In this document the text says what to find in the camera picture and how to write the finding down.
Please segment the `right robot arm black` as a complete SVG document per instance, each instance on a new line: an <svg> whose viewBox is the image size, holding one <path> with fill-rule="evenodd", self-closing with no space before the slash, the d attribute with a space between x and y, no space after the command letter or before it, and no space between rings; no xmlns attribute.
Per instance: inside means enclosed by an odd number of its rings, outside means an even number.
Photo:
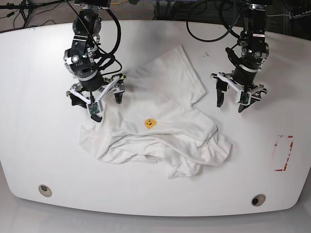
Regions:
<svg viewBox="0 0 311 233"><path fill-rule="evenodd" d="M74 37L71 48L64 53L64 65L78 83L73 84L66 95L73 106L87 109L92 120L101 122L99 114L104 110L102 99L112 92L116 103L120 104L125 91L126 76L120 70L112 71L111 78L102 73L118 62L115 52L121 42L121 25L109 9L108 0L76 0L74 3L81 10L75 13L77 18L72 24ZM117 26L117 40L110 52L100 48L102 19L99 10L106 10Z"/></svg>

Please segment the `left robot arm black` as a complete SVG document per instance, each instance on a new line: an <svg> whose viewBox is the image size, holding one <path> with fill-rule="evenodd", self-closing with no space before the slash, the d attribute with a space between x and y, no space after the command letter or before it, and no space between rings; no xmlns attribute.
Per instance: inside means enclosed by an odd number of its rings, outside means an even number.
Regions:
<svg viewBox="0 0 311 233"><path fill-rule="evenodd" d="M224 94L231 87L236 91L235 102L239 104L240 113L267 93L264 85L256 85L254 79L269 56L269 46L265 42L265 7L273 5L271 0L244 0L243 3L248 4L249 9L243 14L244 27L238 40L241 57L235 54L234 48L226 48L235 69L231 73L211 74L216 79L217 107L222 106Z"/></svg>

